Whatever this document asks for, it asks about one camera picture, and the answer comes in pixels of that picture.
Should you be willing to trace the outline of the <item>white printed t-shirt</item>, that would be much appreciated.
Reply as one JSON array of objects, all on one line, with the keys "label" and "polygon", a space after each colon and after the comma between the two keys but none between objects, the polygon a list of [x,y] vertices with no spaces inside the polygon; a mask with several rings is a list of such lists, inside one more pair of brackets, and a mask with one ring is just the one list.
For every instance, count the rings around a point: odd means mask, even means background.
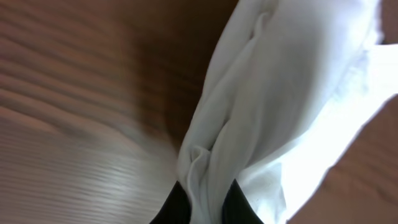
[{"label": "white printed t-shirt", "polygon": [[377,0],[242,0],[211,58],[178,157],[192,223],[220,223],[238,180],[265,223],[312,196],[361,127],[397,93]]}]

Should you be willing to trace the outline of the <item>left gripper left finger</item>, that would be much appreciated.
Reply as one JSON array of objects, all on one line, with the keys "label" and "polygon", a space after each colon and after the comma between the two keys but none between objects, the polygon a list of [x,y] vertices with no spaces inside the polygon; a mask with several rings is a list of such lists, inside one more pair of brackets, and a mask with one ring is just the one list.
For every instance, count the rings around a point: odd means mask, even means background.
[{"label": "left gripper left finger", "polygon": [[150,224],[189,224],[191,207],[188,196],[178,181]]}]

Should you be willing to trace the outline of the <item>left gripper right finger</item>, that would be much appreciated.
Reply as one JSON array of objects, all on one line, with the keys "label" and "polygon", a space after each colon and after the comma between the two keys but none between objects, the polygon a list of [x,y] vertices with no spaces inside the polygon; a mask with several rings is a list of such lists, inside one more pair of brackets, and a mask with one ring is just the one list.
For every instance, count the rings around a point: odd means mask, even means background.
[{"label": "left gripper right finger", "polygon": [[228,190],[221,218],[222,224],[264,224],[251,208],[237,180]]}]

